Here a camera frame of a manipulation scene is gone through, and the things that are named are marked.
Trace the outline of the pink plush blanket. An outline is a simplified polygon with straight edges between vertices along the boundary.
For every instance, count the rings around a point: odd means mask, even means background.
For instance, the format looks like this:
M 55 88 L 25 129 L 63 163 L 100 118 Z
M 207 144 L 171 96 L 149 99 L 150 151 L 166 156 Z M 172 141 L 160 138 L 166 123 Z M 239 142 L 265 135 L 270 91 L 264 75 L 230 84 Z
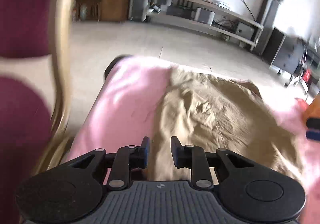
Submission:
M 139 56 L 123 58 L 113 65 L 76 135 L 68 158 L 76 158 L 96 148 L 115 152 L 122 146 L 139 144 L 145 136 L 151 140 L 156 110 L 169 85 L 170 70 L 174 67 L 207 74 L 192 67 Z M 292 92 L 283 88 L 225 75 L 210 75 L 255 85 L 278 125 L 295 136 L 303 165 L 303 179 L 300 182 L 307 193 L 301 222 L 319 223 L 319 143 L 310 141 L 305 136 L 302 103 L 294 98 Z

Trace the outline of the grey drawer cabinet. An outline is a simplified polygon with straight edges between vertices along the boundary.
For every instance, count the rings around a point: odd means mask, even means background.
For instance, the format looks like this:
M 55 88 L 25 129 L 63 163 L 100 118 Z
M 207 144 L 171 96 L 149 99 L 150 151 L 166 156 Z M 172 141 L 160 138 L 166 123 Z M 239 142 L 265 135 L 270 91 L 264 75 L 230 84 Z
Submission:
M 285 83 L 288 87 L 294 79 L 296 69 L 299 67 L 305 53 L 305 42 L 302 38 L 293 37 L 274 28 L 265 50 L 262 54 L 263 61 L 279 69 L 278 74 L 287 72 L 290 79 Z

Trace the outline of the wooden cabinet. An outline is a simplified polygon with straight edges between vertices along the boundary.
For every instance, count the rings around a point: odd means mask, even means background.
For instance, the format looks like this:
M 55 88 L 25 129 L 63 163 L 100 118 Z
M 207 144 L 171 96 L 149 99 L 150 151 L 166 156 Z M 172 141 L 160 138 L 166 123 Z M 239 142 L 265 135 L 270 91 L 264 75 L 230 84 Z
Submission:
M 75 0 L 77 20 L 123 22 L 128 19 L 130 0 Z

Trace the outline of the white TV stand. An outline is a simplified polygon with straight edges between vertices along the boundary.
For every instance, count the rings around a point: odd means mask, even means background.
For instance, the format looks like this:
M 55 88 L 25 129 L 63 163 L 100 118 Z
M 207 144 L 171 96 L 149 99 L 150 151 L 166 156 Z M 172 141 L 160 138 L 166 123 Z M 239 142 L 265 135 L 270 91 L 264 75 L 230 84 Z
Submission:
M 225 41 L 233 39 L 253 50 L 263 25 L 227 8 L 220 0 L 146 0 L 143 21 L 174 26 Z

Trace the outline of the khaki jacket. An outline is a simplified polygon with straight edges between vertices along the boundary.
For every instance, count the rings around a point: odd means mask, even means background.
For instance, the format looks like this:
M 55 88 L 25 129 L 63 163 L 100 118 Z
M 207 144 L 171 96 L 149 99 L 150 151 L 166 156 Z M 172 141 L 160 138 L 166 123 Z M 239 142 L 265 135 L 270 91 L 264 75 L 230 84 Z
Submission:
M 295 136 L 278 125 L 257 87 L 174 67 L 158 104 L 148 162 L 148 179 L 188 180 L 177 169 L 170 139 L 206 152 L 225 148 L 287 175 L 303 179 Z

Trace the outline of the grey standing fan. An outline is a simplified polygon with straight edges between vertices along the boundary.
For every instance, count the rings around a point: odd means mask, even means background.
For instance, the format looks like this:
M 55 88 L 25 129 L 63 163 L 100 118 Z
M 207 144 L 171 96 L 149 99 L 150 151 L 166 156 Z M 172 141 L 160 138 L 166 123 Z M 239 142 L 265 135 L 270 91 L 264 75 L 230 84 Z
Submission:
M 263 54 L 268 40 L 271 37 L 274 20 L 277 15 L 278 7 L 282 1 L 283 0 L 263 0 L 261 4 L 257 22 L 260 23 L 264 29 L 260 35 L 257 46 L 253 50 L 253 52 L 258 56 Z

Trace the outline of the maroon chair with gold frame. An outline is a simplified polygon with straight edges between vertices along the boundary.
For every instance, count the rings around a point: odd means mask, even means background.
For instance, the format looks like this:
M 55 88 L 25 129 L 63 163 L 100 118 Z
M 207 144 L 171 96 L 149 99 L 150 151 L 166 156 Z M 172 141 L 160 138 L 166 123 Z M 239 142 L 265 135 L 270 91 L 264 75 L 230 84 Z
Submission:
M 15 193 L 59 164 L 71 107 L 74 0 L 1 0 L 1 223 L 19 223 Z

